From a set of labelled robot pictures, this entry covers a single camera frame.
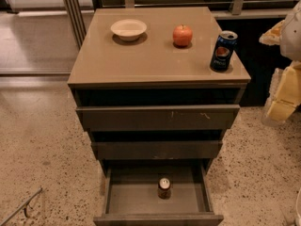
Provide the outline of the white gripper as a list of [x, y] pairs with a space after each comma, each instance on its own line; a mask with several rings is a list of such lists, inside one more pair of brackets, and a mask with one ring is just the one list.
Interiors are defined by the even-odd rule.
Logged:
[[286, 121], [301, 105], [301, 1], [287, 14], [285, 20], [263, 33], [259, 42], [280, 45], [280, 53], [296, 60], [287, 67], [280, 78], [276, 94], [267, 111], [274, 121]]

